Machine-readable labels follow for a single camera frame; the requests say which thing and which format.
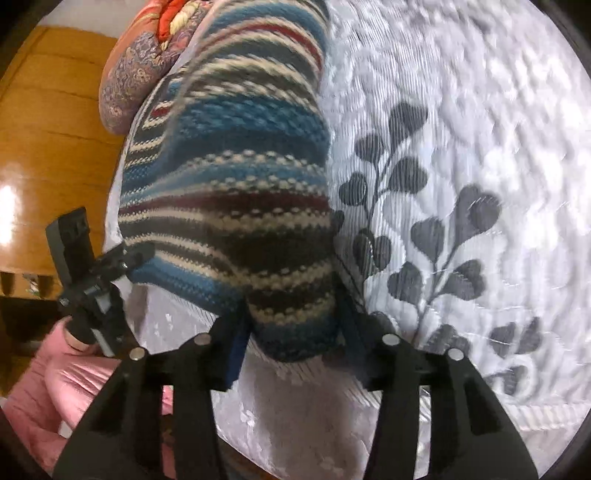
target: mattress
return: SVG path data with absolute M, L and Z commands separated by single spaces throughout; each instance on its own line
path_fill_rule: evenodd
M 327 3 L 336 268 L 418 347 L 469 354 L 542 475 L 591 407 L 591 81 L 528 0 Z M 121 171 L 105 248 L 121 241 Z M 151 352 L 213 322 L 158 287 L 119 286 Z M 279 364 L 253 342 L 213 394 L 220 436 L 282 479 L 360 478 L 379 401 L 338 352 Z M 422 392 L 416 478 L 429 438 Z

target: striped knit sock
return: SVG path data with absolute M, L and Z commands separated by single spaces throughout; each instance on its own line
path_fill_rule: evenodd
M 322 353 L 337 331 L 316 104 L 327 23 L 323 0 L 227 1 L 146 101 L 125 160 L 121 232 L 157 247 L 132 279 L 216 314 L 246 298 L 280 361 Z

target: paisley pillow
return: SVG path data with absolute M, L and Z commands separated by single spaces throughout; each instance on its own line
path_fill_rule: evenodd
M 138 13 L 111 51 L 100 81 L 100 118 L 109 132 L 129 132 L 139 107 L 187 47 L 209 8 L 210 2 L 198 2 L 185 25 L 164 43 L 158 39 L 161 19 L 174 20 L 178 0 L 150 0 Z

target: wooden wall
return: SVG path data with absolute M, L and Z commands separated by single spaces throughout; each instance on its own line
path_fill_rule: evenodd
M 53 275 L 45 227 L 85 206 L 95 254 L 123 137 L 98 112 L 116 39 L 37 27 L 0 80 L 0 271 Z M 16 291 L 16 296 L 27 296 Z

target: black bracket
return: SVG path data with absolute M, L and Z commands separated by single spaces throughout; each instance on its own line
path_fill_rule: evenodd
M 495 393 L 456 348 L 421 352 L 360 314 L 344 287 L 338 315 L 349 362 L 369 391 L 382 390 L 364 480 L 413 480 L 419 389 L 431 394 L 431 453 L 425 479 L 537 480 L 521 436 Z
M 106 356 L 115 356 L 128 325 L 119 289 L 112 282 L 150 260 L 155 248 L 151 244 L 120 244 L 95 259 L 89 234 L 83 207 L 46 228 L 51 257 L 64 287 L 58 303 L 89 339 L 87 343 L 95 340 Z
M 53 478 L 163 480 L 162 387 L 172 385 L 177 478 L 227 480 L 210 391 L 226 391 L 238 378 L 250 332 L 243 304 L 175 351 L 130 351 L 82 417 Z

